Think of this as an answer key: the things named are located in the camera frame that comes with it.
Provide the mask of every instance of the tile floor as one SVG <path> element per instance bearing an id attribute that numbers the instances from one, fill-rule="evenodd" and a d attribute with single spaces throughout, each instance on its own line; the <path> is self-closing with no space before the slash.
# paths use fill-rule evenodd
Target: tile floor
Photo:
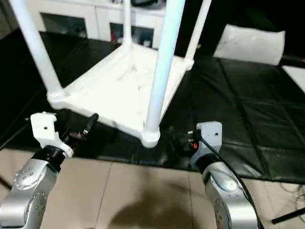
<path id="1" fill-rule="evenodd" d="M 31 153 L 4 149 L 0 175 L 12 181 Z M 245 180 L 266 229 L 300 229 L 291 219 L 298 185 Z M 0 202 L 7 190 L 0 186 Z M 213 208 L 198 173 L 74 158 L 64 162 L 41 229 L 215 229 Z"/>

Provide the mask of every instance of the black cable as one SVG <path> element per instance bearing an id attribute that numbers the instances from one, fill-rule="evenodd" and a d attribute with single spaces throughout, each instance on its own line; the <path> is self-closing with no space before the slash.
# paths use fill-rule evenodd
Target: black cable
<path id="1" fill-rule="evenodd" d="M 27 121 L 19 130 L 17 130 L 11 137 L 8 138 L 2 145 L 0 145 L 0 151 L 5 148 L 5 146 L 12 141 L 18 134 L 30 126 L 30 122 Z"/>
<path id="2" fill-rule="evenodd" d="M 5 148 L 5 146 L 12 141 L 18 134 L 30 126 L 30 122 L 27 121 L 19 130 L 17 130 L 8 140 L 6 140 L 1 146 L 0 151 Z M 6 189 L 11 190 L 11 185 L 2 177 L 0 177 L 0 184 L 3 185 Z"/>
<path id="3" fill-rule="evenodd" d="M 243 182 L 243 180 L 240 178 L 240 176 L 236 173 L 236 171 L 220 156 L 220 154 L 217 152 L 217 150 L 215 150 L 209 143 L 207 143 L 202 137 L 200 138 L 200 141 L 206 145 L 206 147 L 208 147 L 214 154 L 216 154 L 219 158 L 219 160 L 221 162 L 223 162 L 228 168 L 229 170 L 232 171 L 232 173 L 236 176 L 237 180 L 239 181 L 239 183 L 242 185 L 244 191 L 245 191 L 245 194 L 246 194 L 246 198 L 248 199 L 248 201 L 250 202 L 250 204 L 252 205 L 253 209 L 254 209 L 254 212 L 256 214 L 256 218 L 257 218 L 257 221 L 258 221 L 258 228 L 259 229 L 264 229 L 264 226 L 261 222 L 261 220 L 259 219 L 259 216 L 257 214 L 257 210 L 256 210 L 256 207 L 255 207 L 255 204 L 254 204 L 254 201 L 250 195 L 250 192 L 247 188 L 247 186 L 245 185 L 245 183 Z"/>
<path id="4" fill-rule="evenodd" d="M 5 187 L 7 190 L 11 190 L 11 185 L 2 177 L 0 177 L 0 184 Z"/>

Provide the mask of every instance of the black floor mat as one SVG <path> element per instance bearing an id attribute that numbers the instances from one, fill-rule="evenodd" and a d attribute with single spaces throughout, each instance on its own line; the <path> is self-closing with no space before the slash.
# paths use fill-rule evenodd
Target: black floor mat
<path id="1" fill-rule="evenodd" d="M 63 86 L 115 49 L 109 42 L 47 33 L 42 37 Z M 18 46 L 17 57 L 10 52 L 14 46 Z M 53 110 L 20 31 L 2 40 L 0 48 L 7 53 L 1 60 L 0 80 L 5 84 L 1 83 L 0 94 L 7 98 L 0 124 L 2 143 L 20 128 L 23 118 Z M 23 84 L 21 89 L 16 90 L 15 82 Z M 85 121 L 65 110 L 56 113 L 58 122 L 68 120 L 74 128 Z M 170 131 L 183 134 L 198 122 L 219 121 L 223 124 L 221 153 L 242 177 L 305 184 L 304 115 L 305 95 L 281 68 L 198 56 L 161 122 L 161 139 L 155 148 L 146 149 L 138 139 L 98 124 L 77 156 L 190 169 L 189 159 L 174 150 Z M 37 149 L 39 145 L 27 129 L 9 147 Z"/>

